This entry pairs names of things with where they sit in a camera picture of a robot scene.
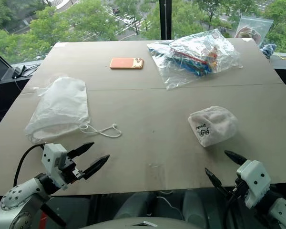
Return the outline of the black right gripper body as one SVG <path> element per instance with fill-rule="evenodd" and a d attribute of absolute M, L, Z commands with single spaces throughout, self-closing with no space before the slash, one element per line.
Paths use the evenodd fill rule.
<path fill-rule="evenodd" d="M 228 202 L 233 202 L 239 198 L 243 198 L 248 191 L 248 184 L 241 178 L 237 177 L 235 179 L 235 185 L 233 187 L 226 187 L 227 191 L 226 200 Z"/>

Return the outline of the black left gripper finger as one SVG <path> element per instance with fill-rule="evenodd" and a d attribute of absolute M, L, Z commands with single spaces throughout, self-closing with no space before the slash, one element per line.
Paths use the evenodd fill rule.
<path fill-rule="evenodd" d="M 94 145 L 94 142 L 83 144 L 82 146 L 78 147 L 77 149 L 71 150 L 68 152 L 68 157 L 78 157 L 89 150 Z"/>
<path fill-rule="evenodd" d="M 83 171 L 82 177 L 87 180 L 96 172 L 98 172 L 102 166 L 108 161 L 110 155 L 105 155 L 97 159 L 93 164 Z"/>

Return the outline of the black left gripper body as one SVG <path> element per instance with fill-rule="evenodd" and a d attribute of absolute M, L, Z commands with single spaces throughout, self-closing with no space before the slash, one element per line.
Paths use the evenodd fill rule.
<path fill-rule="evenodd" d="M 61 177 L 66 184 L 72 184 L 83 178 L 82 171 L 76 168 L 75 162 L 69 156 L 66 156 L 61 160 L 59 163 L 59 170 L 61 172 Z"/>

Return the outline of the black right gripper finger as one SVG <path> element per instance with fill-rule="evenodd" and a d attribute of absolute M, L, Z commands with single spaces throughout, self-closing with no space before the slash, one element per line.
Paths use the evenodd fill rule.
<path fill-rule="evenodd" d="M 233 151 L 225 150 L 224 153 L 236 164 L 243 165 L 247 159 Z"/>
<path fill-rule="evenodd" d="M 228 196 L 228 191 L 222 186 L 221 181 L 217 178 L 215 174 L 213 174 L 208 168 L 204 168 L 206 175 L 208 176 L 209 180 L 213 184 L 213 186 L 225 197 Z"/>

